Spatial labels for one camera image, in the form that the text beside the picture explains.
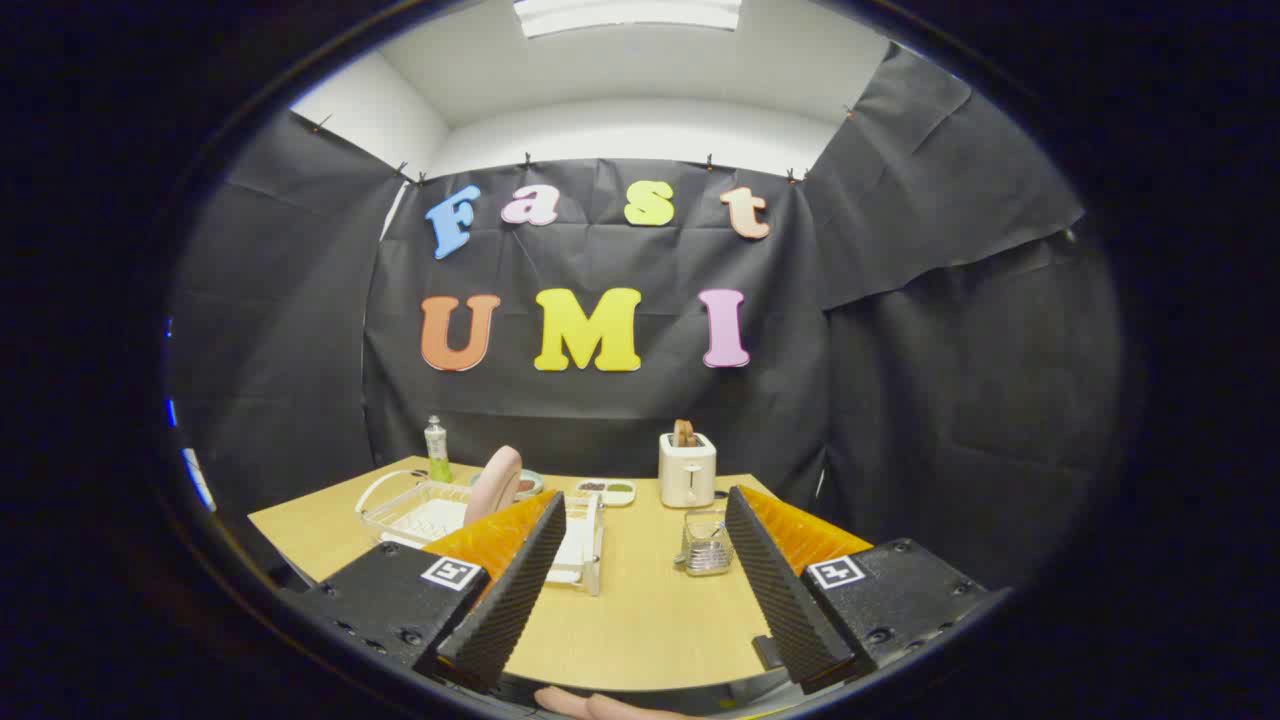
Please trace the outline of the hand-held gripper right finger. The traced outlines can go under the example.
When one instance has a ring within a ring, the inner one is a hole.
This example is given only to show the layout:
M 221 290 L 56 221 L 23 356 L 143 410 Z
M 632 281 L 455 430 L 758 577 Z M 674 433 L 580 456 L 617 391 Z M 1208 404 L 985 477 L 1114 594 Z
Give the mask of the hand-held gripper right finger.
M 745 486 L 730 491 L 726 525 L 781 661 L 805 693 L 920 653 L 1009 594 L 914 539 L 870 544 Z

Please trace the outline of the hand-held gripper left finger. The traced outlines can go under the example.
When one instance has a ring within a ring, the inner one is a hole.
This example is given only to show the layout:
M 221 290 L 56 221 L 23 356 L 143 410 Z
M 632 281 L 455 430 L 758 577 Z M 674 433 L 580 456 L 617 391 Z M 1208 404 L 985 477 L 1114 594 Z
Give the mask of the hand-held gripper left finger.
M 422 550 L 381 542 L 291 602 L 361 653 L 486 693 L 564 533 L 564 495 L 539 495 Z

